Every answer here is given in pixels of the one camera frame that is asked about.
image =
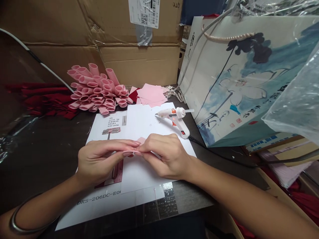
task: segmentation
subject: bangle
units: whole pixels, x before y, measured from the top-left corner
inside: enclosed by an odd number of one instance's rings
[[[39,196],[40,194],[42,193],[38,193],[30,198],[28,198],[27,200],[25,200],[22,204],[20,204],[20,206],[17,207],[17,209],[14,211],[14,213],[12,214],[11,218],[10,218],[10,222],[9,222],[9,228],[11,230],[13,230],[16,234],[19,234],[19,235],[29,235],[29,234],[34,234],[36,232],[39,232],[39,231],[42,231],[44,229],[46,229],[49,225],[51,225],[56,219],[54,219],[52,222],[50,222],[49,224],[43,226],[43,227],[39,227],[39,228],[36,228],[36,229],[23,229],[19,226],[17,226],[16,224],[16,216],[17,216],[17,213],[18,211],[22,208],[22,206],[24,204],[26,204],[28,201],[30,201],[31,199]]]

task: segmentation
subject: fingernail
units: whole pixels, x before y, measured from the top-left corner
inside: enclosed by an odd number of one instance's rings
[[[133,154],[133,152],[125,152],[125,153],[123,153],[123,156],[124,156],[124,157],[127,157],[127,156],[129,156],[129,155],[131,155],[131,154]]]
[[[135,141],[135,140],[133,140],[133,143],[136,144],[136,145],[140,145],[141,144],[141,142],[138,142],[138,141]]]

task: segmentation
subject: table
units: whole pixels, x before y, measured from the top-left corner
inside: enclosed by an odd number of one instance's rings
[[[174,96],[175,107],[187,105]],[[3,196],[0,213],[22,203],[26,198],[49,190],[72,176],[77,168],[77,153],[85,145],[95,114],[81,112],[73,120],[43,117],[24,129],[12,143],[12,153],[0,164],[0,192]],[[190,134],[203,143],[197,126],[187,114],[184,122]],[[205,163],[267,190],[268,184],[259,173],[229,162],[192,142],[194,151]],[[216,148],[225,157],[251,163],[240,147]],[[172,183],[165,198],[111,215],[100,217],[54,232],[57,221],[40,238],[95,238],[131,229],[178,214],[211,206],[215,201],[200,188],[185,181]]]

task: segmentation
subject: hand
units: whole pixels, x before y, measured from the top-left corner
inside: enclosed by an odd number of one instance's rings
[[[189,180],[197,158],[186,153],[176,134],[150,134],[136,149],[163,178]],[[161,156],[159,159],[151,151]]]
[[[75,176],[84,187],[93,187],[106,180],[114,166],[141,143],[133,140],[114,139],[90,141],[78,154],[78,171]]]

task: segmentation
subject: hot glue gun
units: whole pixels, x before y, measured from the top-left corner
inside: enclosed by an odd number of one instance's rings
[[[177,126],[181,131],[182,138],[187,139],[189,137],[189,130],[182,118],[185,117],[188,112],[194,112],[194,110],[185,110],[184,108],[177,107],[176,109],[161,110],[155,115],[173,121],[173,126]]]

